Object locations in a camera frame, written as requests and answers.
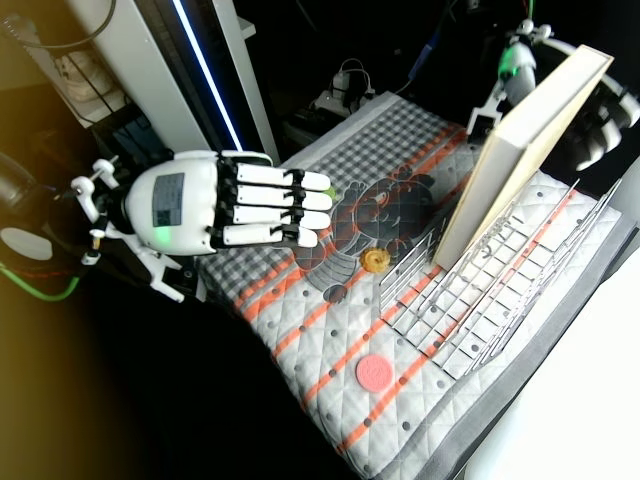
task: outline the quilted mat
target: quilted mat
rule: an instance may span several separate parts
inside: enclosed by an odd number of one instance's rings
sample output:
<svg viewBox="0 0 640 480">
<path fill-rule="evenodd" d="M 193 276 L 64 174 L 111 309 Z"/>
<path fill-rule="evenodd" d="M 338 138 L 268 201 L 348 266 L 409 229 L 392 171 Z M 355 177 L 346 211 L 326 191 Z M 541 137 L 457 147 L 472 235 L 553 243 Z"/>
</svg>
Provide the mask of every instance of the quilted mat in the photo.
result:
<svg viewBox="0 0 640 480">
<path fill-rule="evenodd" d="M 424 342 L 433 338 L 403 329 L 401 319 L 417 314 L 445 272 L 425 261 L 394 292 L 395 301 L 381 305 L 384 275 L 365 272 L 358 258 L 379 246 L 398 264 L 425 235 L 438 234 L 477 160 L 479 152 L 465 140 L 462 127 L 385 94 L 286 163 L 327 174 L 336 190 L 332 224 L 319 235 L 318 247 L 246 248 L 198 261 L 208 287 L 235 303 L 272 351 L 292 393 L 362 478 L 450 476 L 498 414 L 494 410 L 511 398 L 508 392 L 515 395 L 526 381 L 512 369 L 530 375 L 557 339 L 543 326 L 556 325 L 555 317 L 570 321 L 570 311 L 580 306 L 577 297 L 588 290 L 580 282 L 594 258 L 614 255 L 631 229 L 608 209 L 488 365 L 463 375 L 487 340 L 480 327 L 465 344 L 454 339 L 448 345 L 453 353 L 425 355 Z M 516 206 L 523 228 L 535 228 L 566 191 L 537 173 Z M 556 248 L 594 203 L 572 195 L 540 243 Z M 619 241 L 605 249 L 614 233 Z M 582 293 L 568 308 L 574 290 Z M 433 326 L 433 332 L 442 335 L 446 328 Z M 530 353 L 537 342 L 542 346 Z M 377 393 L 356 378 L 358 362 L 369 354 L 391 366 L 390 383 Z M 529 363 L 520 368 L 518 362 Z"/>
</svg>

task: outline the white robotic hand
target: white robotic hand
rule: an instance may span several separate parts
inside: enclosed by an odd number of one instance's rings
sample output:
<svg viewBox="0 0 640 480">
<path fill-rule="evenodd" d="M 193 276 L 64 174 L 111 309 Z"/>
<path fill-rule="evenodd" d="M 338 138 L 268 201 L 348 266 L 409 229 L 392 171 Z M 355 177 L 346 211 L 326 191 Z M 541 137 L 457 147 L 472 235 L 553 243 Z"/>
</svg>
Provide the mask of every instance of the white robotic hand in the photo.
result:
<svg viewBox="0 0 640 480">
<path fill-rule="evenodd" d="M 312 248 L 332 200 L 325 175 L 265 166 L 253 152 L 181 152 L 133 183 L 125 217 L 143 245 L 201 255 L 252 245 Z"/>
</svg>

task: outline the red circular object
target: red circular object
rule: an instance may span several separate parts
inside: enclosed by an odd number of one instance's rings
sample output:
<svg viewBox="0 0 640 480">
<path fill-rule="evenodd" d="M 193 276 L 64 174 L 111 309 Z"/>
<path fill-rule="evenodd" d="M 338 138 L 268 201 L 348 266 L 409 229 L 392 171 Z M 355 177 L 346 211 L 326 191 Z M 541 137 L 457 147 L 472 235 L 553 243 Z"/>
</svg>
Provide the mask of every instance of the red circular object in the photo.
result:
<svg viewBox="0 0 640 480">
<path fill-rule="evenodd" d="M 356 366 L 358 383 L 362 388 L 373 393 L 387 388 L 392 377 L 393 370 L 389 360 L 380 355 L 367 355 Z"/>
</svg>

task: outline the wire rack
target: wire rack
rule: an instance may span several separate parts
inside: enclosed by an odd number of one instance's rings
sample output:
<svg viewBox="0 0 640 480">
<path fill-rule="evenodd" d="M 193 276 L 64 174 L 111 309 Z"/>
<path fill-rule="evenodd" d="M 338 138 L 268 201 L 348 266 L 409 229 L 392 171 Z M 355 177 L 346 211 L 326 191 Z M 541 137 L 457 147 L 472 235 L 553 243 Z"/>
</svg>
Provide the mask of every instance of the wire rack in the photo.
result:
<svg viewBox="0 0 640 480">
<path fill-rule="evenodd" d="M 449 272 L 435 276 L 408 305 L 401 304 L 394 284 L 382 299 L 384 305 L 396 302 L 402 313 L 387 322 L 456 380 L 481 368 L 504 350 L 533 304 L 591 231 L 618 184 L 555 250 L 540 238 L 572 198 L 575 184 L 533 228 L 514 214 L 514 200 Z M 425 237 L 424 244 L 416 246 L 415 256 L 407 260 L 411 267 L 397 275 L 405 279 L 405 285 L 406 278 L 415 278 L 420 270 L 414 263 L 427 258 L 434 248 L 430 242 L 437 237 L 434 231 L 430 233 L 431 238 Z"/>
</svg>

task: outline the quilted fabric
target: quilted fabric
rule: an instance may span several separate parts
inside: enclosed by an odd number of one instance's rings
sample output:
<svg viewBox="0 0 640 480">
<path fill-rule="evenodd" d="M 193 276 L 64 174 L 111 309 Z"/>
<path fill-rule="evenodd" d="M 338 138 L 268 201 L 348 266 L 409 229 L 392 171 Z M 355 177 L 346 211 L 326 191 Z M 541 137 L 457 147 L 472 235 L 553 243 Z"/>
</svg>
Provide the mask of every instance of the quilted fabric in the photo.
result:
<svg viewBox="0 0 640 480">
<path fill-rule="evenodd" d="M 342 141 L 336 141 L 335 135 L 323 139 L 334 142 L 335 148 L 321 152 L 319 158 L 298 157 L 305 168 L 327 173 L 340 196 L 332 229 L 325 232 L 317 251 L 235 250 L 201 260 L 199 266 L 210 286 L 221 285 L 235 301 L 271 349 L 292 393 L 362 478 L 413 479 L 452 426 L 539 330 L 619 214 L 611 209 L 604 213 L 504 352 L 463 377 L 474 354 L 488 340 L 491 325 L 474 324 L 471 333 L 456 337 L 459 344 L 454 339 L 430 359 L 424 352 L 446 334 L 448 326 L 429 325 L 425 318 L 422 323 L 435 328 L 414 331 L 402 322 L 429 315 L 430 309 L 420 306 L 445 272 L 425 264 L 407 279 L 396 302 L 381 308 L 383 275 L 360 269 L 357 254 L 367 246 L 384 245 L 395 248 L 394 260 L 400 261 L 420 238 L 411 225 L 402 225 L 403 219 L 411 218 L 422 228 L 415 212 L 426 205 L 425 198 L 430 214 L 446 211 L 464 186 L 477 152 L 461 141 L 460 127 L 398 97 L 380 101 L 388 102 L 387 107 L 362 115 L 357 129 L 352 125 L 355 132 Z M 523 220 L 522 229 L 533 231 L 566 190 L 560 182 L 537 173 L 514 211 Z M 398 192 L 398 199 L 389 201 Z M 404 211 L 402 198 L 414 195 L 415 200 L 416 192 L 423 192 L 419 201 Z M 384 208 L 365 208 L 363 198 L 375 198 Z M 593 204 L 584 195 L 574 195 L 541 243 L 557 248 Z M 395 219 L 391 231 L 384 228 L 389 216 Z M 425 224 L 424 231 L 432 226 Z M 533 261 L 522 268 L 529 278 L 535 276 Z M 393 366 L 393 381 L 380 393 L 364 390 L 355 376 L 358 361 L 369 353 L 385 357 Z"/>
</svg>

